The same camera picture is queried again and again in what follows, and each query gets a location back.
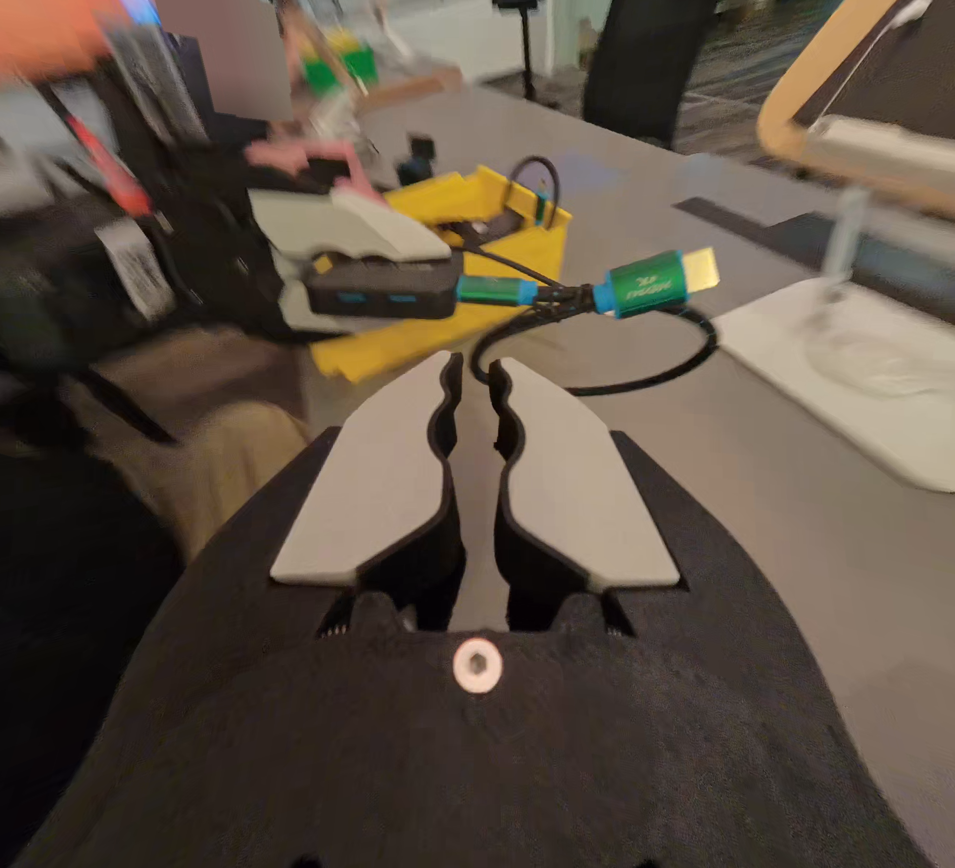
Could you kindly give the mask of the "person's beige trousers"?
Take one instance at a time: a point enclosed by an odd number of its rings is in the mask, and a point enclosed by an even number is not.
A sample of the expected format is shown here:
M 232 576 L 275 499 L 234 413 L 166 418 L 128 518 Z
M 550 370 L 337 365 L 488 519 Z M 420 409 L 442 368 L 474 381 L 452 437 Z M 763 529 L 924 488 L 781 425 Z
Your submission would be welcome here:
M 105 376 L 155 407 L 177 443 L 103 421 L 98 454 L 170 529 L 185 564 L 311 442 L 293 400 L 292 353 L 235 330 L 182 331 L 126 352 Z M 279 393 L 279 402 L 248 392 Z

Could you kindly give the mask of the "black rounded switch box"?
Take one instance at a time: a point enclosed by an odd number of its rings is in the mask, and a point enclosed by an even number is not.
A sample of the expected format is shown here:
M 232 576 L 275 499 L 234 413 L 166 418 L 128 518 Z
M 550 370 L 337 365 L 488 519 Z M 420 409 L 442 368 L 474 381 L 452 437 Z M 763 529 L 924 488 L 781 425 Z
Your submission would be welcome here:
M 316 314 L 383 320 L 443 320 L 458 302 L 463 256 L 427 261 L 390 261 L 380 256 L 326 254 L 304 275 Z

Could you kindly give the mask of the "green and yellow box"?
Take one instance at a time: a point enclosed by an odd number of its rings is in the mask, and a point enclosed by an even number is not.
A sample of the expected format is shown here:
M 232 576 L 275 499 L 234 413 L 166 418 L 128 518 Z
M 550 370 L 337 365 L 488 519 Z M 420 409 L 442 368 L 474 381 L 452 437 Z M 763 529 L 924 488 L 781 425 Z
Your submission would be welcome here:
M 375 52 L 364 39 L 359 39 L 345 26 L 324 30 L 328 47 L 348 73 L 350 80 L 360 89 L 370 90 L 379 84 Z M 303 41 L 300 56 L 304 80 L 316 97 L 324 97 L 340 87 L 334 70 L 323 60 L 317 49 Z

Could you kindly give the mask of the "black and blue dock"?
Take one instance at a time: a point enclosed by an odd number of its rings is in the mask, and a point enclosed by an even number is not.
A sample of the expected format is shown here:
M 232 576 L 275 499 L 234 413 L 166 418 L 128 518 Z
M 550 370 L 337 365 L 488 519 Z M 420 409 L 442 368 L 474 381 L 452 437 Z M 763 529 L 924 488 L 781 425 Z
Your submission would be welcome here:
M 434 178 L 436 144 L 434 139 L 422 133 L 409 133 L 408 151 L 404 158 L 395 162 L 395 176 L 400 187 L 407 187 Z

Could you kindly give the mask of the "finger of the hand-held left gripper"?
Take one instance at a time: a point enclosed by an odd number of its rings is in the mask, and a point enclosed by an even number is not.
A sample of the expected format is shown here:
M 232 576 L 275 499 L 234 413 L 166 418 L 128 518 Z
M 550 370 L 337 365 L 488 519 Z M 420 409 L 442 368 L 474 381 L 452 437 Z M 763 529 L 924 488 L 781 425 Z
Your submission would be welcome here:
M 349 336 L 350 319 L 340 315 L 316 313 L 310 305 L 304 283 L 295 277 L 283 278 L 279 308 L 286 325 L 297 336 Z
M 252 190 L 249 202 L 270 245 L 291 262 L 323 254 L 395 263 L 451 258 L 451 247 L 418 220 L 348 188 L 327 195 Z

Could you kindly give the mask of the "yellow plastic bin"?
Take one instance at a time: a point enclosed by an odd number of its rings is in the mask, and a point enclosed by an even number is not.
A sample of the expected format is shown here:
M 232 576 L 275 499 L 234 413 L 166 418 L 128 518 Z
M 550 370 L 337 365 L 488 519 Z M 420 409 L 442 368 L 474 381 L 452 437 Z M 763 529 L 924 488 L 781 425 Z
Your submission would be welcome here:
M 567 228 L 572 216 L 559 208 L 549 229 L 535 226 L 538 193 L 544 191 L 551 202 L 555 200 L 552 182 L 537 163 L 522 170 L 519 181 L 511 190 L 508 206 L 519 212 L 524 223 L 518 232 L 488 245 L 486 251 L 556 280 L 563 273 Z M 506 185 L 504 175 L 478 166 L 467 175 L 446 173 L 387 192 L 385 200 L 395 210 L 427 226 L 453 219 L 483 220 L 500 211 Z M 507 307 L 464 304 L 443 320 L 398 320 L 362 335 L 315 343 L 309 347 L 309 353 L 321 375 L 356 384 L 439 349 L 451 348 L 519 313 L 519 309 Z

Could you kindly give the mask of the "person's black upper garment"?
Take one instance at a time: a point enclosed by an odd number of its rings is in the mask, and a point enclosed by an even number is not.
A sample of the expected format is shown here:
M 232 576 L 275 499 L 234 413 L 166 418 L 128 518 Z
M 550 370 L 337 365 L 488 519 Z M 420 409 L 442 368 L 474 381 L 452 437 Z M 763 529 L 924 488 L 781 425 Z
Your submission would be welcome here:
M 184 570 L 169 527 L 108 461 L 58 378 L 2 358 L 1 864 L 74 778 Z

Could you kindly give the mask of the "person's left hand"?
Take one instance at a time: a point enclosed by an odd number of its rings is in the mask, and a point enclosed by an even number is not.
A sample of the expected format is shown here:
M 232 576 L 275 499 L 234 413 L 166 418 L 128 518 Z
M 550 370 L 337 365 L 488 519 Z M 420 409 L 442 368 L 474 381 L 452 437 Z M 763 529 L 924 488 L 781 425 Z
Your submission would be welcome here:
M 286 172 L 293 179 L 312 174 L 312 164 L 332 163 L 344 173 L 330 177 L 329 188 L 344 190 L 376 203 L 385 198 L 365 170 L 353 142 L 342 139 L 286 138 L 245 146 L 245 160 L 254 167 Z

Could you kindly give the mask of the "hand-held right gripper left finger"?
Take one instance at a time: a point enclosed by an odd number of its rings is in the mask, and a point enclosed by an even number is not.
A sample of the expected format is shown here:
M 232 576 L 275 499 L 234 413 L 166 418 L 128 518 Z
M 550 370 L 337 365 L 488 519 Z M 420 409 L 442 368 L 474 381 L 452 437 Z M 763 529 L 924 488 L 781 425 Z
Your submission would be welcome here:
M 366 399 L 338 429 L 271 565 L 289 587 L 377 591 L 444 631 L 467 563 L 449 457 L 463 355 L 441 350 Z

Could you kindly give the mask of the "black braided cable silver plug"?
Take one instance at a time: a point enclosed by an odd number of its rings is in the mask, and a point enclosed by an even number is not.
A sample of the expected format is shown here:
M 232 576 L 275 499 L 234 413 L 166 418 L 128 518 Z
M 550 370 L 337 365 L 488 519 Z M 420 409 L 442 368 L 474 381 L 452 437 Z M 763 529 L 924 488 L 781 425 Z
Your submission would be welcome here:
M 562 284 L 558 280 L 545 276 L 527 265 L 522 265 L 508 257 L 484 250 L 481 247 L 480 241 L 473 235 L 474 228 L 470 223 L 442 223 L 437 227 L 437 230 L 454 251 L 473 255 L 477 258 L 495 263 L 496 265 L 507 267 L 519 275 L 523 275 L 549 288 L 557 288 Z

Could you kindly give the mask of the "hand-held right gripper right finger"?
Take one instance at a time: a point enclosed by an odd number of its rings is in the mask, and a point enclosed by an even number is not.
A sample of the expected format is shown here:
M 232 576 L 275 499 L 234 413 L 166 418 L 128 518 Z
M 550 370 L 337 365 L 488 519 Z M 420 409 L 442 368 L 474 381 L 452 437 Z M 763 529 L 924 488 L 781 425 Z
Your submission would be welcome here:
M 506 357 L 489 393 L 503 458 L 496 567 L 508 625 L 551 625 L 578 593 L 670 590 L 682 575 L 615 437 L 579 397 Z

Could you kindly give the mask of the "dark desk divider wooden edge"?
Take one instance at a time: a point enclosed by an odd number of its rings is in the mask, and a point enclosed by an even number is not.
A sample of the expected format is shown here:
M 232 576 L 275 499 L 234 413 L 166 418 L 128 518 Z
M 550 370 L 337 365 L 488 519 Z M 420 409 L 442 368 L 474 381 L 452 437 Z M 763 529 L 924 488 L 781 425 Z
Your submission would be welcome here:
M 953 219 L 845 177 L 806 151 L 832 115 L 898 124 L 954 141 L 954 0 L 844 0 L 770 92 L 758 141 L 771 157 Z

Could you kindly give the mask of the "white divider bracket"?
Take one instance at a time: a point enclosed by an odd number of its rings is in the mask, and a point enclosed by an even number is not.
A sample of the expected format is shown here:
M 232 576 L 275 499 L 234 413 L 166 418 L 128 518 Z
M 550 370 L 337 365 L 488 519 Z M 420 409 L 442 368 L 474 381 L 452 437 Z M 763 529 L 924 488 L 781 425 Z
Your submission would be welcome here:
M 827 115 L 807 130 L 810 157 L 847 178 L 953 216 L 954 141 L 898 124 Z

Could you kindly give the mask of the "black office chair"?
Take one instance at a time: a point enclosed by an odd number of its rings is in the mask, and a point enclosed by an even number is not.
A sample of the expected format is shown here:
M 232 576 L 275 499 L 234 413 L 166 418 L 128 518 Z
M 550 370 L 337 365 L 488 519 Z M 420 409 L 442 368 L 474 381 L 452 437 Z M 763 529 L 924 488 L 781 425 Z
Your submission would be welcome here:
M 672 149 L 720 0 L 611 0 L 581 94 L 585 122 Z

